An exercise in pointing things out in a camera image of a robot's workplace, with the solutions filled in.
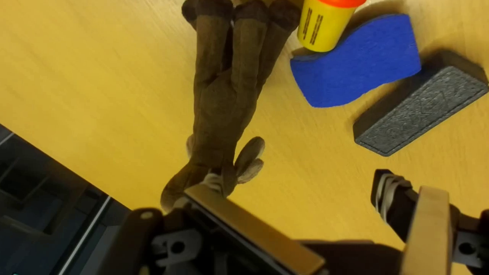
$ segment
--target orange lid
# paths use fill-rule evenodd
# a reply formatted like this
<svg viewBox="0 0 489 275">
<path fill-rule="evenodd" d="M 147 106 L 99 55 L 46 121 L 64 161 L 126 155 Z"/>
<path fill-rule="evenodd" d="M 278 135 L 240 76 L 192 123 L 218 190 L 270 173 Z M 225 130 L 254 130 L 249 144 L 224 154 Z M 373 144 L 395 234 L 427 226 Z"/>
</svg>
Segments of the orange lid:
<svg viewBox="0 0 489 275">
<path fill-rule="evenodd" d="M 367 0 L 319 0 L 330 6 L 338 8 L 356 8 L 363 5 Z"/>
</svg>

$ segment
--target dark gray rubber block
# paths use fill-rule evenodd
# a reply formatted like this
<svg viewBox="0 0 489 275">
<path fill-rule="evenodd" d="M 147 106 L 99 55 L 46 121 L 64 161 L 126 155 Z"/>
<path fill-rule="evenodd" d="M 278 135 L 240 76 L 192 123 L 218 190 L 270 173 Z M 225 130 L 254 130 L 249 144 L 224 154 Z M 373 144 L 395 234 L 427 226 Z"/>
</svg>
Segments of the dark gray rubber block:
<svg viewBox="0 0 489 275">
<path fill-rule="evenodd" d="M 390 156 L 487 92 L 480 66 L 444 50 L 357 119 L 355 142 Z"/>
</svg>

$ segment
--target stuffed toy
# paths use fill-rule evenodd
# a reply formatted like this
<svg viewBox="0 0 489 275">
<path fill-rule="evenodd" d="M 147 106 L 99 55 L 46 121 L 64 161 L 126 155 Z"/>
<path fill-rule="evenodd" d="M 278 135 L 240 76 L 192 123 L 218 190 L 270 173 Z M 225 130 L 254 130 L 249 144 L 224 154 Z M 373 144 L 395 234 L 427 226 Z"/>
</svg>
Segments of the stuffed toy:
<svg viewBox="0 0 489 275">
<path fill-rule="evenodd" d="M 191 186 L 205 183 L 227 197 L 261 170 L 264 140 L 251 139 L 233 164 L 236 145 L 301 15 L 287 0 L 236 8 L 230 0 L 187 0 L 182 13 L 197 31 L 194 127 L 186 143 L 190 159 L 161 194 L 166 212 Z"/>
</svg>

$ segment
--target blue sponge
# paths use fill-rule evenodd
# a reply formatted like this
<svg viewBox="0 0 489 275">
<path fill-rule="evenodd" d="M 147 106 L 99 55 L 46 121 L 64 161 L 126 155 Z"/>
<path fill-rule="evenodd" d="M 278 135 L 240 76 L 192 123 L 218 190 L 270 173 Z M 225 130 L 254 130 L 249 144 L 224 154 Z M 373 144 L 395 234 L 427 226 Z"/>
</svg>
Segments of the blue sponge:
<svg viewBox="0 0 489 275">
<path fill-rule="evenodd" d="M 328 53 L 293 58 L 290 67 L 311 106 L 333 107 L 414 75 L 421 63 L 409 16 L 393 14 L 363 24 Z"/>
</svg>

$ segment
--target wooden table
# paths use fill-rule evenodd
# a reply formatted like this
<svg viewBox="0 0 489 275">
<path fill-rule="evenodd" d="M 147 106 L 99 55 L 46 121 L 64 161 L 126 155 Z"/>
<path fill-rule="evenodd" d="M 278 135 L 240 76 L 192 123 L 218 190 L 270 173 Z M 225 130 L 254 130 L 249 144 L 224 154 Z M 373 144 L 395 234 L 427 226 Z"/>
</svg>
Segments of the wooden table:
<svg viewBox="0 0 489 275">
<path fill-rule="evenodd" d="M 489 1 L 371 3 L 374 15 L 411 16 L 422 57 L 453 49 L 489 68 Z M 0 123 L 131 208 L 158 206 L 185 163 L 196 36 L 181 0 L 46 0 L 0 4 Z M 265 167 L 231 199 L 299 239 L 401 241 L 370 205 L 373 172 L 389 168 L 443 188 L 478 216 L 489 197 L 489 96 L 393 156 L 353 141 L 352 124 L 393 89 L 342 107 L 310 107 L 289 68 L 291 37 L 239 149 L 267 142 Z M 465 274 L 456 266 L 454 274 Z"/>
</svg>

